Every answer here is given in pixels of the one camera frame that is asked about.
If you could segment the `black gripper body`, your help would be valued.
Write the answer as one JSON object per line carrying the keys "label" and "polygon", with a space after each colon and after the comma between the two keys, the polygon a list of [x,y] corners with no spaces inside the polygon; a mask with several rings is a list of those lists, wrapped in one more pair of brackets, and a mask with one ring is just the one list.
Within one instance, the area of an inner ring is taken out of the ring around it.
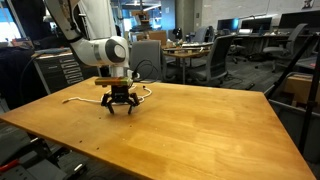
{"label": "black gripper body", "polygon": [[129,99],[127,86],[112,86],[111,97],[114,102],[126,102]]}

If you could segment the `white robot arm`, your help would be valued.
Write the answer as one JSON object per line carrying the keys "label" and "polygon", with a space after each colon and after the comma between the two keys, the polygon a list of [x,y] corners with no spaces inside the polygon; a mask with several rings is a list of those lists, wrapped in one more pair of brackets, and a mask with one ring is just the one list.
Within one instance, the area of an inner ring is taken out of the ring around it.
{"label": "white robot arm", "polygon": [[100,77],[96,85],[111,86],[101,99],[101,105],[114,113],[113,103],[130,105],[128,113],[140,104],[136,93],[130,93],[133,84],[129,72],[129,49],[127,40],[119,36],[88,40],[83,37],[73,18],[74,7],[80,0],[44,0],[51,17],[63,32],[73,53],[86,65],[110,67],[110,77]]}

